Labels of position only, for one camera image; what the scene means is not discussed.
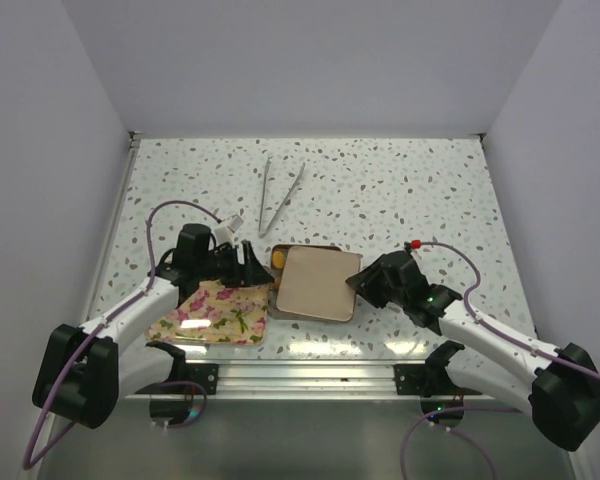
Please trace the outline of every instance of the cable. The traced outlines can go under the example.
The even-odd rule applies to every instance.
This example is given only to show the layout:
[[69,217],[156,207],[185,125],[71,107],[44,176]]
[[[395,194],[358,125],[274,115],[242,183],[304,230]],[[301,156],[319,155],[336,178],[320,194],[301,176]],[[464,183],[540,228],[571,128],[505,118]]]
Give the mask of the cable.
[[576,365],[575,363],[571,363],[567,360],[564,360],[558,356],[554,356],[554,355],[549,355],[548,353],[542,352],[542,351],[534,351],[533,348],[531,348],[529,345],[527,345],[524,342],[519,341],[517,338],[514,338],[504,332],[501,332],[500,330],[498,330],[496,327],[494,327],[493,325],[491,325],[489,322],[485,321],[483,318],[478,317],[478,313],[473,309],[473,307],[471,306],[471,304],[469,303],[469,295],[471,294],[471,292],[473,292],[476,288],[478,288],[480,286],[480,284],[482,283],[482,275],[480,274],[480,270],[478,270],[478,267],[476,266],[476,264],[462,251],[458,250],[456,247],[454,247],[453,245],[449,245],[448,243],[443,243],[443,242],[420,242],[418,240],[415,240],[414,242],[412,242],[412,248],[420,248],[420,246],[425,246],[425,245],[429,245],[432,247],[443,247],[446,248],[448,250],[451,250],[452,252],[456,253],[457,255],[459,255],[465,262],[467,262],[467,265],[469,265],[469,267],[471,267],[471,269],[473,270],[473,273],[476,276],[476,281],[473,285],[469,286],[469,288],[467,288],[464,292],[464,295],[462,297],[462,301],[464,302],[464,306],[467,309],[467,312],[469,312],[469,314],[471,315],[471,317],[473,317],[473,319],[478,322],[480,325],[482,325],[484,328],[486,328],[488,331],[490,331],[491,333],[493,333],[494,335],[497,335],[498,337],[502,338],[503,340],[506,340],[509,343],[512,343],[513,345],[515,345],[516,347],[522,348],[528,352],[532,352],[534,354],[537,354],[539,357],[542,357],[546,360],[549,360],[551,362],[556,362],[564,367],[570,368],[572,370],[575,370],[576,372],[580,372],[584,375],[588,375],[591,378],[594,378],[596,380],[598,380],[600,382],[600,374],[598,372],[594,372],[593,370],[590,370],[588,368],[585,368],[581,365]]
[[[409,480],[408,475],[407,475],[407,459],[406,459],[407,445],[409,443],[409,439],[413,435],[413,432],[415,432],[418,425],[420,425],[422,422],[424,422],[431,416],[442,415],[445,413],[456,413],[456,412],[520,413],[515,408],[464,407],[464,406],[463,407],[443,408],[442,410],[425,413],[413,425],[411,425],[411,428],[409,428],[407,433],[404,435],[404,437],[402,439],[402,444],[400,445],[400,472],[402,473],[403,480]],[[478,445],[471,437],[469,437],[465,433],[462,433],[459,431],[454,431],[454,430],[451,430],[451,432],[459,437],[462,437],[467,442],[469,442],[474,447],[476,447],[478,449],[478,451],[480,451],[482,456],[485,458],[485,460],[489,464],[489,470],[491,470],[491,475],[493,476],[494,480],[497,480],[498,474],[496,472],[495,465],[493,464],[493,460],[491,459],[489,454],[486,452],[486,450],[484,448],[482,448],[480,445]]]
[[[168,200],[166,202],[159,204],[157,207],[155,207],[149,214],[149,218],[147,219],[147,229],[146,229],[147,249],[149,251],[149,263],[151,264],[151,271],[149,272],[149,281],[147,282],[147,290],[151,290],[151,288],[153,287],[153,284],[155,283],[155,280],[156,280],[156,257],[155,257],[155,253],[153,251],[153,242],[151,241],[151,225],[152,225],[151,221],[153,220],[153,217],[155,217],[156,213],[158,213],[159,210],[161,210],[162,208],[164,208],[168,205],[176,205],[176,204],[177,205],[187,205],[189,207],[196,208],[196,209],[200,210],[201,212],[207,214],[211,218],[213,218],[216,222],[222,223],[222,220],[220,220],[217,216],[215,216],[213,213],[211,213],[206,208],[201,207],[200,205],[195,204],[193,202],[188,202],[186,200]],[[69,423],[65,428],[63,428],[60,432],[58,432],[58,434],[55,437],[53,437],[51,440],[49,440],[47,445],[45,445],[44,448],[42,450],[40,450],[40,452],[35,457],[32,458],[33,450],[35,449],[35,446],[38,443],[38,438],[40,437],[40,432],[42,431],[44,422],[45,422],[49,412],[51,411],[51,405],[53,404],[53,401],[55,400],[56,395],[58,394],[58,390],[60,389],[60,386],[62,385],[62,382],[64,381],[66,376],[69,374],[69,371],[71,370],[71,367],[73,366],[73,364],[82,355],[82,353],[86,350],[86,348],[89,346],[91,341],[102,331],[102,329],[104,329],[104,327],[107,324],[109,324],[113,319],[115,319],[118,315],[120,315],[122,312],[124,312],[127,308],[129,308],[131,305],[136,303],[138,300],[140,300],[141,298],[144,298],[144,295],[145,295],[144,292],[138,292],[136,295],[129,298],[127,301],[122,303],[118,308],[113,310],[109,315],[107,315],[105,317],[105,322],[98,325],[89,335],[87,335],[87,337],[78,346],[78,348],[76,348],[75,352],[73,352],[73,355],[71,355],[69,357],[69,359],[67,360],[67,363],[65,363],[64,367],[62,367],[62,370],[60,371],[58,378],[56,378],[56,381],[53,383],[53,386],[51,387],[51,391],[49,392],[49,395],[47,395],[47,398],[42,406],[42,409],[40,409],[40,414],[38,415],[38,420],[36,422],[35,427],[33,428],[31,438],[29,439],[29,443],[27,444],[27,448],[25,449],[24,458],[22,460],[22,468],[24,470],[31,470],[40,460],[42,460],[42,458],[47,454],[47,452],[49,452],[49,450],[51,450],[55,446],[55,444],[58,443],[60,441],[60,439],[62,437],[64,437],[69,432],[69,430],[71,430],[73,428],[73,426],[75,425],[75,422]],[[204,393],[204,396],[205,396],[204,405],[206,406],[206,392]]]

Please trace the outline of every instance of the pink flower pattern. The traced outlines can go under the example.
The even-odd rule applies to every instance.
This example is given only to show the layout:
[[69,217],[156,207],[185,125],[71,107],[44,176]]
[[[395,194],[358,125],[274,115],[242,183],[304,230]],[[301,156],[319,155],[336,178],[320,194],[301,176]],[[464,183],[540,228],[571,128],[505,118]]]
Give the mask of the pink flower pattern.
[[[256,345],[264,339],[267,297],[267,285],[225,288],[219,282],[201,282],[195,294],[153,324],[146,336],[174,343]],[[190,319],[208,319],[211,324],[181,328]]]

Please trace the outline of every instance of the gray wall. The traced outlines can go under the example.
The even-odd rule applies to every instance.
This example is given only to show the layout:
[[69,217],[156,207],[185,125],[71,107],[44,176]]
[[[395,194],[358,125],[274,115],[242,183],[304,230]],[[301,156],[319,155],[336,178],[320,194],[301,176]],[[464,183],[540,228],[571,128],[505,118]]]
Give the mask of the gray wall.
[[0,479],[49,333],[79,320],[127,138],[62,4],[0,1]]
[[128,129],[486,132],[560,0],[63,0]]
[[539,333],[600,368],[600,0],[563,1],[486,146]]

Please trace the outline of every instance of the small white connector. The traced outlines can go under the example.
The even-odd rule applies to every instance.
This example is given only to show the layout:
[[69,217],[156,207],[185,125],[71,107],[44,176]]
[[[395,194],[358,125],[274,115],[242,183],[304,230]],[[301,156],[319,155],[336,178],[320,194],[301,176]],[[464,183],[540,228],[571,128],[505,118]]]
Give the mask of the small white connector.
[[222,223],[215,227],[213,229],[213,235],[216,237],[218,245],[222,245],[223,243],[233,245],[233,236],[243,223],[244,220],[242,220],[242,217],[235,214],[223,220]]

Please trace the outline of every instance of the floor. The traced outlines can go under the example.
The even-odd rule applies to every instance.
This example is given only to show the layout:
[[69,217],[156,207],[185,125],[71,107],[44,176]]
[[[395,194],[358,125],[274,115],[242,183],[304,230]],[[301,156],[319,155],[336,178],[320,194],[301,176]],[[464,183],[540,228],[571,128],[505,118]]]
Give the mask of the floor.
[[[262,172],[271,157],[265,220],[306,162],[299,188],[272,231],[257,235]],[[477,139],[146,139],[140,144],[111,255],[91,316],[113,306],[146,276],[145,219],[152,207],[186,199],[245,221],[237,232],[260,260],[278,243],[336,245],[363,266],[419,238],[452,243],[484,275],[472,301],[498,320],[535,336],[480,142]],[[159,256],[180,227],[206,222],[187,207],[154,222]],[[467,266],[436,249],[421,253],[429,280],[457,291],[473,281]],[[415,327],[395,306],[358,301],[347,324],[269,320],[252,347],[201,346],[190,357],[214,360],[424,359],[440,338]]]

